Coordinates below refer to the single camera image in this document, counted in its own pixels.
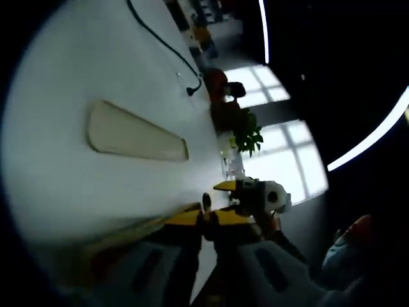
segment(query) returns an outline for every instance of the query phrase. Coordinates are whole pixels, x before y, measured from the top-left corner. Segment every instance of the led light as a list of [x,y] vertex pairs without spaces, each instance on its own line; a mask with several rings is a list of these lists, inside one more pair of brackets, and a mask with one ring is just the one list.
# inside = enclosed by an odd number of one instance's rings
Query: led light
[[409,87],[402,94],[401,98],[398,100],[397,104],[394,106],[392,111],[388,116],[381,122],[381,124],[374,130],[370,135],[368,135],[362,142],[357,146],[352,148],[349,152],[344,154],[342,157],[336,159],[333,163],[328,164],[328,171],[333,171],[334,169],[340,167],[341,165],[352,160],[356,156],[360,155],[362,152],[367,150],[369,147],[374,145],[382,136],[386,134],[400,119],[402,114],[405,112],[409,105]]
[[270,62],[270,51],[268,50],[268,30],[267,30],[267,19],[266,19],[266,10],[264,8],[264,1],[258,0],[260,5],[261,12],[261,22],[263,23],[263,35],[264,35],[264,58],[266,64]]

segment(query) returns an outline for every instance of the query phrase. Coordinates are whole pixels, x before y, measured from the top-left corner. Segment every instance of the window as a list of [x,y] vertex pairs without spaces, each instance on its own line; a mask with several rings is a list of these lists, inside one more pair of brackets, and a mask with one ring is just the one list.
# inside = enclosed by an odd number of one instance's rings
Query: window
[[225,74],[229,82],[241,82],[247,91],[246,96],[237,100],[241,108],[289,99],[278,78],[266,66],[243,67],[228,70]]
[[242,153],[246,176],[274,180],[291,193],[293,204],[328,189],[325,170],[305,122],[294,121],[261,129],[259,153]]

